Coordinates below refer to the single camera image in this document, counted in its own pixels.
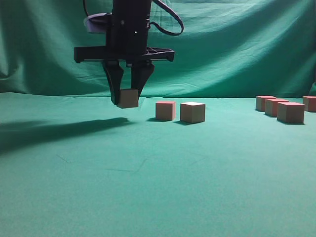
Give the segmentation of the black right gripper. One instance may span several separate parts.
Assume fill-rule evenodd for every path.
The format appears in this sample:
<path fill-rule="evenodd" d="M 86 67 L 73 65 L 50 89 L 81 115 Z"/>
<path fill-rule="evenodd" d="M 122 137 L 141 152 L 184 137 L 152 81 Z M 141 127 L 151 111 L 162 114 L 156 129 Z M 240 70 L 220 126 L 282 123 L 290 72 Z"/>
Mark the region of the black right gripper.
<path fill-rule="evenodd" d="M 175 52 L 168 48 L 147 47 L 149 21 L 137 22 L 135 25 L 120 20 L 116 25 L 112 16 L 111 27 L 105 34 L 106 43 L 102 46 L 87 46 L 74 48 L 74 61 L 103 61 L 102 67 L 106 74 L 111 101 L 119 104 L 120 85 L 124 70 L 119 61 L 132 64 L 131 89 L 138 92 L 140 98 L 147 80 L 154 72 L 151 60 L 174 60 Z"/>

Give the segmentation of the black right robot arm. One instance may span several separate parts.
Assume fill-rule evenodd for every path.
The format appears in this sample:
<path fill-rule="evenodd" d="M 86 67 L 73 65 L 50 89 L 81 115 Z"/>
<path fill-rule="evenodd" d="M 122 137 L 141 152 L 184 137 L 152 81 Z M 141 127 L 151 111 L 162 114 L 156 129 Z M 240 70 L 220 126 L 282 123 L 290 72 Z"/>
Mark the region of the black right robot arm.
<path fill-rule="evenodd" d="M 100 61 L 105 71 L 111 101 L 119 108 L 138 106 L 141 92 L 154 72 L 153 61 L 174 60 L 167 48 L 148 47 L 150 0 L 115 0 L 112 12 L 87 15 L 90 33 L 106 36 L 104 46 L 74 48 L 74 61 Z"/>

